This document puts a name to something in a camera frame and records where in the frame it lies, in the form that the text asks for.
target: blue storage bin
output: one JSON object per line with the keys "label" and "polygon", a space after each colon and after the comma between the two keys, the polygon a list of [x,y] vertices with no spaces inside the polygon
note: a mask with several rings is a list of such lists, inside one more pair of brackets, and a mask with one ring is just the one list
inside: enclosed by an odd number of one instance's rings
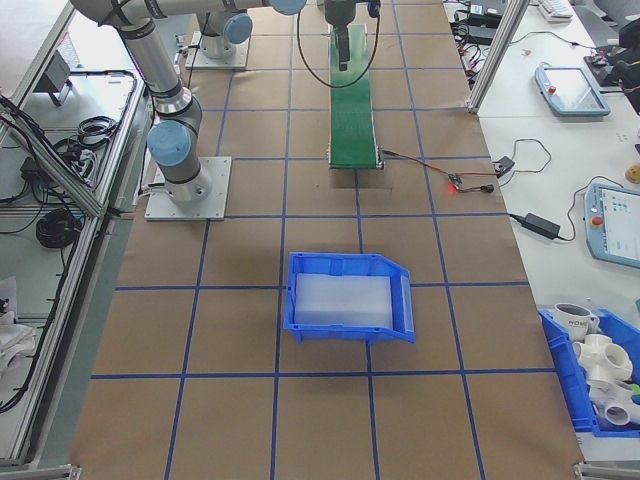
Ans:
{"label": "blue storage bin", "polygon": [[[350,325],[296,324],[296,282],[301,273],[345,276],[389,277],[393,329]],[[289,330],[297,342],[304,339],[405,340],[415,342],[411,309],[409,271],[376,254],[301,253],[289,254],[287,301],[283,328]]]}
{"label": "blue storage bin", "polygon": [[[629,424],[620,427],[599,423],[591,400],[589,400],[589,387],[585,380],[584,370],[578,365],[569,334],[553,320],[552,312],[551,309],[542,309],[540,316],[575,431],[591,432],[596,437],[640,438],[640,425]],[[611,337],[614,343],[620,345],[629,354],[634,366],[633,381],[639,383],[640,330],[619,319],[608,310],[594,310],[593,313],[600,317],[602,332]]]}

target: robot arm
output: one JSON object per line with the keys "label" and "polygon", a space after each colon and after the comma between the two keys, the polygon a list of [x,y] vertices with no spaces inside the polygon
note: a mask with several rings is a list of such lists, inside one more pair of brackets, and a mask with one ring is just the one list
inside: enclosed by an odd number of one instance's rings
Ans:
{"label": "robot arm", "polygon": [[251,35],[247,8],[271,6],[284,15],[294,15],[306,0],[71,0],[73,6],[99,25],[118,31],[154,98],[161,122],[151,128],[147,145],[165,177],[167,193],[176,202],[205,198],[211,180],[196,155],[202,108],[176,74],[154,18],[168,15],[199,15],[205,34],[219,34],[231,43]]}
{"label": "robot arm", "polygon": [[324,19],[333,27],[336,50],[338,52],[338,69],[347,70],[351,53],[349,51],[348,26],[356,18],[356,3],[368,1],[369,16],[380,15],[380,0],[325,0]]}

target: blue tape grid line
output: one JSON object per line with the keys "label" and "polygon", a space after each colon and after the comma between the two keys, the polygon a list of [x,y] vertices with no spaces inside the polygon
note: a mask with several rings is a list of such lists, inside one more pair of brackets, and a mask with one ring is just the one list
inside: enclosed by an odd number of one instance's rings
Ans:
{"label": "blue tape grid line", "polygon": [[94,374],[92,380],[181,380],[192,378],[341,378],[341,377],[433,377],[442,375],[535,375],[556,373],[552,367],[475,368],[451,370],[389,370],[361,372],[193,372],[193,373],[107,373]]}
{"label": "blue tape grid line", "polygon": [[[426,155],[424,157],[416,157],[422,160],[431,160],[431,161],[439,161],[439,160],[478,160],[478,159],[490,159],[490,155],[448,155],[448,156],[433,156]],[[258,161],[258,162],[267,162],[271,160],[280,160],[284,161],[284,157],[233,157],[234,162],[238,161]],[[288,160],[295,160],[296,162],[326,162],[327,157],[289,157]],[[388,157],[386,159],[387,162],[408,162],[409,160],[403,158],[394,158]]]}
{"label": "blue tape grid line", "polygon": [[[410,108],[372,108],[373,112],[411,112]],[[466,107],[424,107],[416,108],[418,112],[441,112],[441,111],[456,111],[466,112]],[[250,112],[250,113],[264,113],[264,112],[320,112],[328,113],[328,108],[203,108],[203,113],[218,113],[218,112]]]}
{"label": "blue tape grid line", "polygon": [[[365,253],[364,249],[364,236],[362,233],[362,210],[360,208],[360,182],[358,178],[358,171],[354,170],[354,183],[356,189],[356,218],[358,223],[358,251],[360,253]],[[366,354],[367,354],[367,389],[369,393],[369,421],[371,424],[371,451],[373,455],[373,472],[376,477],[376,480],[380,480],[380,459],[378,456],[378,433],[376,428],[376,405],[375,405],[375,395],[374,395],[374,385],[373,385],[373,377],[371,373],[373,371],[372,360],[371,360],[371,345],[369,342],[366,343]]]}
{"label": "blue tape grid line", "polygon": [[[196,286],[200,285],[202,281],[202,272],[204,270],[204,260],[207,252],[207,241],[209,238],[209,231],[211,228],[211,220],[207,220],[207,225],[204,231],[204,238],[202,240],[202,249],[200,252],[200,263],[198,266],[198,276],[196,279]],[[184,385],[186,380],[186,374],[189,369],[189,355],[191,353],[191,340],[193,338],[193,329],[195,326],[196,313],[198,311],[198,298],[200,296],[200,290],[196,289],[193,295],[193,305],[191,307],[191,318],[189,320],[189,330],[187,333],[187,341],[184,349],[184,359],[182,362],[182,374],[180,376],[180,387],[178,389],[178,399],[176,401],[176,411],[173,417],[173,426],[171,429],[171,440],[169,442],[169,452],[167,453],[167,464],[165,467],[164,478],[169,480],[171,475],[171,465],[173,462],[173,452],[176,444],[176,436],[178,433],[178,426],[180,424],[180,413],[182,410],[182,399],[184,396]]]}
{"label": "blue tape grid line", "polygon": [[[529,282],[426,282],[412,283],[412,288],[437,288],[437,287],[526,287]],[[155,292],[155,291],[184,291],[184,290],[283,290],[285,285],[155,285],[155,286],[121,286],[116,287],[116,292]]]}
{"label": "blue tape grid line", "polygon": [[285,218],[287,216],[287,190],[289,184],[289,143],[291,142],[291,105],[293,104],[293,89],[291,88],[293,82],[293,36],[290,40],[291,48],[289,49],[289,97],[287,112],[287,132],[285,137],[284,146],[284,186],[282,192],[282,220],[280,225],[280,272],[278,275],[278,318],[276,319],[276,354],[274,360],[275,377],[273,379],[273,410],[271,415],[271,459],[269,466],[269,479],[276,480],[276,458],[278,450],[278,402],[280,393],[280,378],[278,376],[280,372],[280,344],[282,338],[282,292],[285,287],[285,275],[284,275],[284,256],[285,256],[285,239],[287,234],[287,222]]}
{"label": "blue tape grid line", "polygon": [[[225,97],[225,109],[228,108],[229,106],[229,98],[231,96],[231,88],[233,86],[233,77],[235,75],[235,72],[232,72],[231,75],[229,76],[229,83],[227,85],[227,94]],[[222,136],[224,134],[224,126],[225,126],[225,122],[226,122],[226,117],[227,117],[227,113],[226,111],[222,114],[222,119],[220,122],[220,133],[218,135],[218,140],[217,140],[217,144],[216,144],[216,155],[220,154],[220,145],[222,144]],[[206,258],[206,252],[207,252],[207,243],[209,240],[209,232],[211,230],[211,220],[207,220],[206,226],[205,226],[205,231],[204,231],[204,237],[202,239],[202,249],[200,252],[200,262],[198,264],[198,275],[196,277],[196,285],[195,285],[195,291],[193,294],[193,306],[191,309],[191,318],[189,320],[189,330],[187,333],[187,340],[186,340],[186,345],[185,345],[185,351],[184,351],[184,360],[183,360],[183,364],[182,364],[182,375],[180,377],[180,387],[178,388],[178,398],[176,400],[176,410],[175,410],[175,414],[173,417],[173,426],[171,428],[171,439],[169,441],[169,451],[167,453],[167,463],[165,466],[165,471],[164,471],[164,480],[169,480],[171,477],[171,466],[173,464],[173,454],[174,454],[174,450],[175,450],[175,444],[176,444],[176,437],[178,434],[178,428],[180,425],[180,413],[182,411],[182,399],[184,396],[184,386],[185,386],[185,381],[186,381],[186,374],[188,372],[189,369],[189,355],[191,354],[191,340],[193,337],[193,329],[194,329],[194,325],[195,325],[195,319],[196,319],[196,313],[198,311],[198,299],[200,296],[200,284],[202,283],[202,273],[204,271],[204,261]]]}
{"label": "blue tape grid line", "polygon": [[[402,35],[400,34],[400,23],[399,23],[399,19],[398,19],[398,12],[397,12],[397,7],[395,5],[395,0],[392,0],[391,5],[393,7],[393,15],[395,17],[395,21],[396,21],[396,29],[398,31],[398,38],[400,40],[400,52],[402,54],[402,62],[403,65],[406,67],[407,66],[407,59],[406,59],[406,55],[405,55],[405,50],[404,50],[404,40]],[[421,129],[420,129],[420,122],[418,120],[418,113],[417,113],[417,109],[416,109],[416,104],[415,104],[415,100],[414,100],[414,96],[413,96],[413,89],[411,87],[411,79],[409,77],[409,71],[405,70],[405,76],[406,76],[406,81],[407,81],[407,88],[409,89],[409,100],[411,102],[411,106],[412,106],[412,110],[413,110],[413,120],[415,123],[415,128],[416,128],[416,134],[418,136],[418,147],[420,150],[420,155],[424,156],[424,144],[422,141],[422,133],[421,133]],[[433,199],[433,194],[431,191],[431,183],[429,180],[429,172],[428,169],[426,167],[423,167],[423,171],[424,171],[424,175],[425,175],[425,180],[427,183],[427,191],[429,193],[429,204],[431,205],[431,211],[432,212],[436,212],[436,207],[435,207],[435,201]],[[448,275],[447,275],[447,267],[445,264],[445,259],[444,259],[444,250],[442,248],[442,240],[440,238],[440,231],[439,231],[439,226],[438,226],[438,218],[437,216],[433,216],[433,226],[435,229],[435,236],[436,236],[436,242],[438,245],[438,254],[440,257],[440,265],[442,267],[442,274],[444,277],[444,281],[446,284],[449,283],[449,279],[448,279]],[[457,350],[457,354],[458,354],[458,361],[460,363],[460,369],[464,371],[464,358],[462,355],[462,347],[460,344],[460,338],[458,335],[458,327],[457,327],[457,323],[456,323],[456,315],[455,315],[455,310],[453,307],[453,300],[451,298],[451,289],[449,288],[449,286],[445,286],[445,291],[447,294],[447,302],[449,304],[449,314],[451,317],[451,325],[453,328],[453,334],[454,334],[454,339],[455,339],[455,343],[456,343],[456,350]],[[464,395],[465,395],[465,400],[467,403],[467,413],[469,416],[469,425],[471,427],[471,435],[473,438],[473,446],[476,452],[476,460],[478,462],[478,470],[480,473],[480,478],[482,480],[486,480],[486,475],[485,475],[485,471],[484,471],[484,462],[482,460],[482,452],[480,450],[480,443],[478,440],[478,432],[476,430],[476,425],[475,425],[475,419],[474,419],[474,415],[473,415],[473,405],[471,403],[471,397],[469,394],[469,385],[467,382],[467,375],[465,373],[462,373],[461,375],[461,379],[462,379],[462,386],[464,389]]]}

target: electronic device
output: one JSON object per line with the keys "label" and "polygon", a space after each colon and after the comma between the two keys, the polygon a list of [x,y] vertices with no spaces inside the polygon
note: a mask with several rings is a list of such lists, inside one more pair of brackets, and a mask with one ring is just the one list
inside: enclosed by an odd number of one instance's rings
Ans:
{"label": "electronic device", "polygon": [[538,10],[549,23],[567,23],[573,18],[569,0],[539,0]]}
{"label": "electronic device", "polygon": [[594,183],[585,193],[584,212],[593,256],[640,268],[640,192]]}
{"label": "electronic device", "polygon": [[478,45],[491,45],[493,37],[496,36],[498,29],[490,27],[475,27],[469,25],[467,27],[467,39],[469,43],[477,43]]}
{"label": "electronic device", "polygon": [[497,28],[507,9],[507,0],[471,0],[467,24]]}
{"label": "electronic device", "polygon": [[580,67],[538,67],[535,79],[558,116],[603,117],[611,113],[598,86]]}

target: white pvc elbow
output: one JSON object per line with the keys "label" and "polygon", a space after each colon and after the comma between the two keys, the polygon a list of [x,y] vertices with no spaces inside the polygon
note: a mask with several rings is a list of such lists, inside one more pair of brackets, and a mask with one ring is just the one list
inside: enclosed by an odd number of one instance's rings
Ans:
{"label": "white pvc elbow", "polygon": [[587,335],[584,343],[573,342],[573,351],[578,364],[584,368],[587,383],[615,383],[616,380],[628,380],[633,364],[627,352],[606,335]]}
{"label": "white pvc elbow", "polygon": [[619,426],[640,424],[640,405],[633,402],[632,396],[633,388],[621,381],[608,385],[599,383],[589,390],[589,399],[598,409],[598,416]]}

